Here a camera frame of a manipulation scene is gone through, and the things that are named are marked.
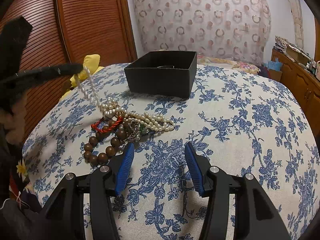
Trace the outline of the wooden sideboard cabinet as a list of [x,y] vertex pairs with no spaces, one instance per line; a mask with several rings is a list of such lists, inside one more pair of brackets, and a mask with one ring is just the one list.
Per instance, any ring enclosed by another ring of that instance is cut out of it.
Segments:
[[302,108],[314,135],[319,133],[320,92],[319,81],[285,54],[272,50],[271,60],[278,60],[281,67],[280,83],[285,85]]

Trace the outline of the cardboard box on sideboard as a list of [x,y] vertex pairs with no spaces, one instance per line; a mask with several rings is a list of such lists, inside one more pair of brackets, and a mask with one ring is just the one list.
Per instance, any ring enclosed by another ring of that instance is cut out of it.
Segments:
[[304,53],[304,51],[300,50],[299,48],[293,46],[292,44],[288,44],[286,46],[286,53],[296,62],[301,63],[303,65],[307,65],[310,62],[310,57]]

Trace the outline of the blue plastic bag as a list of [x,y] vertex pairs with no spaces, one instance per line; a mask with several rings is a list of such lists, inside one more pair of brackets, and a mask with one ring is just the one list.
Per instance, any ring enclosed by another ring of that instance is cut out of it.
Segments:
[[276,57],[274,61],[268,61],[266,64],[267,69],[275,70],[275,71],[281,71],[283,63],[279,62],[279,59]]

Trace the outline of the blue floral tablecloth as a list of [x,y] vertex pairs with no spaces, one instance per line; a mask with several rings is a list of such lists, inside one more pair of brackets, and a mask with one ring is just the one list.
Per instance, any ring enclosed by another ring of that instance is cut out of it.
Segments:
[[198,66],[190,98],[133,94],[124,64],[105,67],[95,84],[102,102],[174,123],[171,132],[141,139],[125,190],[112,199],[121,239],[198,239],[207,199],[194,190],[185,143],[228,174],[252,173],[278,210],[292,239],[319,209],[319,153],[291,92],[264,77]]

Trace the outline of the brown louvered wardrobe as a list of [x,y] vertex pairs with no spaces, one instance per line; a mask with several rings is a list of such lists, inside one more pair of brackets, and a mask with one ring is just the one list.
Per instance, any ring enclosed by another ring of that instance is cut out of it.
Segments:
[[127,0],[5,0],[1,24],[24,17],[32,32],[20,69],[82,63],[100,55],[100,65],[137,58]]

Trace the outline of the pink circle-pattern curtain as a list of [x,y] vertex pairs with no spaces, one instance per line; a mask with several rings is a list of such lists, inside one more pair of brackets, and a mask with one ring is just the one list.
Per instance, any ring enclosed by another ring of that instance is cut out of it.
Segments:
[[142,50],[195,51],[260,64],[271,15],[267,0],[132,0]]

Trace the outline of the floral bed quilt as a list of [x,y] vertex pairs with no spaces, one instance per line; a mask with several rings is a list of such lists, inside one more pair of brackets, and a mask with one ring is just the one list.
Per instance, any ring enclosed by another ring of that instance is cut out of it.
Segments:
[[250,74],[257,75],[260,72],[260,69],[253,64],[245,63],[241,61],[232,61],[228,59],[219,59],[214,57],[207,57],[203,55],[197,56],[197,64],[204,66],[216,66],[226,69],[233,69],[240,72],[246,72]]

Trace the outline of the black cardboard box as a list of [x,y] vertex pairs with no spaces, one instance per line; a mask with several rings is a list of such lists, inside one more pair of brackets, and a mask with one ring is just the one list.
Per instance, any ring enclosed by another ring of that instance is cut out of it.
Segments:
[[187,99],[197,71],[197,52],[151,51],[124,71],[131,92]]

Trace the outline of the yellow plush toy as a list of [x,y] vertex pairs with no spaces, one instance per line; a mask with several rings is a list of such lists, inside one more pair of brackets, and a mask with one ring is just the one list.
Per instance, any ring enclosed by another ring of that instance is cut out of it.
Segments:
[[[100,66],[100,55],[99,54],[92,54],[92,55],[87,55],[84,58],[83,61],[83,66],[87,67],[91,75],[96,74],[100,70],[103,69],[102,66]],[[88,74],[86,73],[85,70],[82,70],[78,74],[79,81],[85,81],[88,79]],[[62,96],[59,101],[62,101],[66,98],[66,96],[75,88],[77,87],[75,77],[72,76],[69,80],[67,80],[62,87]]]

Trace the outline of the wrapped air conditioner pipe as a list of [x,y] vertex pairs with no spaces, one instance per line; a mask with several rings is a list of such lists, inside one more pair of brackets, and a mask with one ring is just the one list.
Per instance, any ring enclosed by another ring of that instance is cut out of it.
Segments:
[[300,6],[300,0],[289,0],[294,29],[295,29],[295,43],[300,49],[304,48],[304,35],[303,35],[303,17]]

